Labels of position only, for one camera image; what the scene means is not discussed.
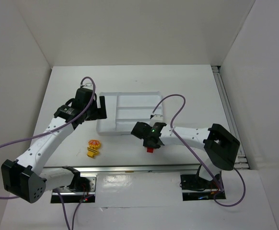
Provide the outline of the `red lego brick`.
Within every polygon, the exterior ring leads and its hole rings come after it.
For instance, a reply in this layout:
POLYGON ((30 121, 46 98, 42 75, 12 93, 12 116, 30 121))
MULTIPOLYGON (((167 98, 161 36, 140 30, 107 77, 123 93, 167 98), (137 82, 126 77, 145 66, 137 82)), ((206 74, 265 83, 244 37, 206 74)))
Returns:
POLYGON ((153 153, 153 151, 154 151, 154 148, 147 148, 148 153, 153 153))

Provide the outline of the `aluminium front rail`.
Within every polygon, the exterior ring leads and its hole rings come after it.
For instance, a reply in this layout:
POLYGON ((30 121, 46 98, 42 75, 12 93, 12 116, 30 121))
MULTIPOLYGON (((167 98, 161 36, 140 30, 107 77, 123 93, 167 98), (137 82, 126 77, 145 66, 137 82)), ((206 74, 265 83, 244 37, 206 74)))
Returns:
POLYGON ((135 172, 171 172, 171 171, 197 171, 199 164, 176 165, 144 165, 144 166, 86 166, 74 169, 81 173, 135 173, 135 172))

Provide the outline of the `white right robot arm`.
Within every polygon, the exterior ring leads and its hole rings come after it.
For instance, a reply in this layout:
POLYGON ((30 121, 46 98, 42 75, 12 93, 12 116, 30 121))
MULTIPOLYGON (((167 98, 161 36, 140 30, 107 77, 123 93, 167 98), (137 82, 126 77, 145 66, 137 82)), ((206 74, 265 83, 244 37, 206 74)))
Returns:
POLYGON ((198 177, 214 181, 221 191, 223 187, 216 176, 234 169, 240 148, 240 141, 220 124, 213 124, 210 128, 186 128, 163 122, 156 122, 153 126, 137 122, 131 135, 141 139, 148 149, 184 145, 201 164, 198 177))

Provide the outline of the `white divided sorting tray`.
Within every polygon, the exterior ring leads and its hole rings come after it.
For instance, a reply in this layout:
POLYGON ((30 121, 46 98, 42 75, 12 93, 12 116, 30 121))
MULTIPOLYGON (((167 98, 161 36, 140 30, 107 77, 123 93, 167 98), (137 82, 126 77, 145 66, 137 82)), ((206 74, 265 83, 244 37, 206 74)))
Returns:
POLYGON ((107 118, 98 120, 96 131, 100 136, 129 135, 137 122, 150 122, 154 109, 163 114, 158 105, 160 92, 102 92, 107 118))

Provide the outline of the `aluminium rail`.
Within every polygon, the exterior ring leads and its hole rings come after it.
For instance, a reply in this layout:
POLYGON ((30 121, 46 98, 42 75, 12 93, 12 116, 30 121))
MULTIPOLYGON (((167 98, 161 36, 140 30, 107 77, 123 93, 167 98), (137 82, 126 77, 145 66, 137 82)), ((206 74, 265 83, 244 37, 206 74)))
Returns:
POLYGON ((171 172, 171 171, 197 171, 199 164, 176 165, 144 165, 144 166, 86 166, 74 169, 81 173, 135 173, 135 172, 171 172))
POLYGON ((236 126, 236 122, 235 119, 233 117, 233 112, 232 112, 232 108, 229 102, 229 98, 220 74, 220 66, 211 66, 212 72, 213 72, 213 76, 219 91, 219 95, 221 98, 221 102, 224 108, 224 112, 225 112, 225 116, 229 125, 229 130, 230 132, 240 141, 240 147, 238 150, 238 154, 237 154, 237 158, 236 158, 236 163, 235 163, 235 167, 238 170, 249 170, 249 164, 248 164, 248 160, 247 157, 245 155, 244 152, 244 148, 242 145, 242 141, 240 140, 240 135, 236 126))

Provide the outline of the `aluminium right side rail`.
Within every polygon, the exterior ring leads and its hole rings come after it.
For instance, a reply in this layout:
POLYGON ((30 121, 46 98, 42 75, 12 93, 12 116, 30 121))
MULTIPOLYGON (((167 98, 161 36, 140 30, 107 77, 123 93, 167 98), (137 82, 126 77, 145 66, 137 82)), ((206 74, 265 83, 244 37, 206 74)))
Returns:
POLYGON ((248 160, 247 157, 245 155, 244 152, 244 148, 242 145, 242 141, 240 140, 240 135, 236 126, 236 122, 235 119, 233 117, 233 112, 232 112, 232 108, 229 102, 229 98, 220 74, 220 66, 211 66, 212 72, 213 72, 213 76, 219 91, 219 95, 221 98, 221 102, 224 108, 224 112, 225 112, 225 116, 229 125, 229 130, 230 132, 240 141, 240 147, 238 150, 238 154, 237 154, 237 158, 236 158, 236 163, 235 163, 235 167, 238 170, 249 170, 249 164, 248 164, 248 160))

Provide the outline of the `yellow orange lego stack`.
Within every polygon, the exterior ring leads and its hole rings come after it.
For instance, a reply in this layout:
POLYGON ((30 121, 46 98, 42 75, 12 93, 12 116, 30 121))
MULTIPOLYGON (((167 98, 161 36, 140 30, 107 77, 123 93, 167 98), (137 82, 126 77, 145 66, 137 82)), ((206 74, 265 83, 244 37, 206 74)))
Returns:
POLYGON ((95 158, 99 155, 99 149, 101 147, 101 142, 96 139, 91 139, 88 141, 87 156, 90 158, 95 158))

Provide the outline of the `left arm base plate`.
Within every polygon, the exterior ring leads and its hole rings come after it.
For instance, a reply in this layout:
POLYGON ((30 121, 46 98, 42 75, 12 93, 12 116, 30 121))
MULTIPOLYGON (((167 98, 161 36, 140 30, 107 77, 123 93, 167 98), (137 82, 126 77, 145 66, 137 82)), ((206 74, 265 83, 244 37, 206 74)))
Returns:
POLYGON ((76 204, 84 199, 84 203, 94 203, 95 202, 95 191, 97 182, 97 173, 81 173, 81 177, 85 177, 89 181, 89 188, 81 185, 80 188, 75 190, 70 190, 65 186, 57 188, 61 194, 64 203, 76 204))

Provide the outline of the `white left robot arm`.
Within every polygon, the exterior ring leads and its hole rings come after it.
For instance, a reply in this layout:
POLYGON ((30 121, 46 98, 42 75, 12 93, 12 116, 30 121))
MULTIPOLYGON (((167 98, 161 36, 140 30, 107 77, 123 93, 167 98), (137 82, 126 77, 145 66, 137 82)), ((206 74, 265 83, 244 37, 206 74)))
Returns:
POLYGON ((43 168, 63 140, 85 121, 106 119, 104 96, 80 87, 75 98, 58 108, 43 136, 14 161, 6 160, 1 166, 4 189, 29 203, 41 198, 45 191, 67 187, 71 191, 87 192, 90 181, 81 173, 63 166, 48 172, 43 168))

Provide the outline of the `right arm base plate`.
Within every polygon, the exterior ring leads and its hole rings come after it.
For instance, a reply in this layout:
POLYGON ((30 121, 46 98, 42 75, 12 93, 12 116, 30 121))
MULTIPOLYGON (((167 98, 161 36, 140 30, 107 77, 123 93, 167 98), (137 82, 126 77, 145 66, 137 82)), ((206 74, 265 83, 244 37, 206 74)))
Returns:
POLYGON ((182 174, 180 179, 183 201, 213 200, 215 195, 216 199, 226 199, 225 192, 220 192, 213 180, 209 182, 195 174, 182 174))

